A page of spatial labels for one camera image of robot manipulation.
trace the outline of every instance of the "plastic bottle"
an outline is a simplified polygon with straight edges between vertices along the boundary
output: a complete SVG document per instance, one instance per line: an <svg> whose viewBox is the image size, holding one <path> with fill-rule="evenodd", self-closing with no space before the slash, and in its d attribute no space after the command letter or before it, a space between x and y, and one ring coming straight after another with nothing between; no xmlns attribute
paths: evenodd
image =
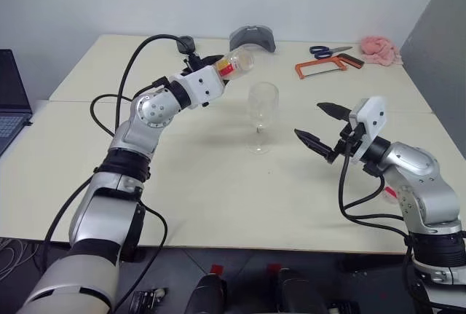
<svg viewBox="0 0 466 314"><path fill-rule="evenodd" d="M244 47L238 47L216 62L216 68L222 79L236 79L251 70L254 58Z"/></svg>

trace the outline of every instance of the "white wall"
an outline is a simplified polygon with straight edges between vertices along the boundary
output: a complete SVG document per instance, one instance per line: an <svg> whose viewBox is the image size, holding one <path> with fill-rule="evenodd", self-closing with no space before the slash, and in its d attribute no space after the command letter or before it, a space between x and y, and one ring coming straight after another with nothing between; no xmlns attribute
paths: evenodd
<svg viewBox="0 0 466 314"><path fill-rule="evenodd" d="M14 50L30 98L47 98L100 34L227 37L242 25L264 24L277 40L353 42L382 34L401 46L428 2L0 0L0 47Z"/></svg>

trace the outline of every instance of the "black handle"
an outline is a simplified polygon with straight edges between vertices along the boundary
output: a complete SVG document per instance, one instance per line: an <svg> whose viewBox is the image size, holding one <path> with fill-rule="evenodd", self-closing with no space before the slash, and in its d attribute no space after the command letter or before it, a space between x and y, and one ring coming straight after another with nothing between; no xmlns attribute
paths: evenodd
<svg viewBox="0 0 466 314"><path fill-rule="evenodd" d="M346 64L350 64L351 66L354 66L355 68L362 68L364 65L364 62L361 59L357 59L346 53L338 54L337 58L345 62Z"/></svg>

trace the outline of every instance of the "wine glass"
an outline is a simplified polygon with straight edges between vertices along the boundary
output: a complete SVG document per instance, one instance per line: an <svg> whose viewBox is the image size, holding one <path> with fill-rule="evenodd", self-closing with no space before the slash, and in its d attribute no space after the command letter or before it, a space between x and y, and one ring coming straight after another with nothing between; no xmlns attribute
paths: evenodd
<svg viewBox="0 0 466 314"><path fill-rule="evenodd" d="M272 125L277 117L278 89L269 82L256 83L249 89L248 116L256 129L248 138L248 148L255 154L270 150L269 138L264 129Z"/></svg>

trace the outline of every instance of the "scissors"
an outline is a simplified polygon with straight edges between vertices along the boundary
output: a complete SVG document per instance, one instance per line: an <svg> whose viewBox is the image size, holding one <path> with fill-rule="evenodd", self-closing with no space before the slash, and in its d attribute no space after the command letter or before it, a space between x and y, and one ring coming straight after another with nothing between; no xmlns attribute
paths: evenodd
<svg viewBox="0 0 466 314"><path fill-rule="evenodd" d="M330 49L326 46L312 46L309 48L309 51L316 59L324 59L331 57L334 53L343 52L344 50L349 50L351 48L352 47L338 47Z"/></svg>

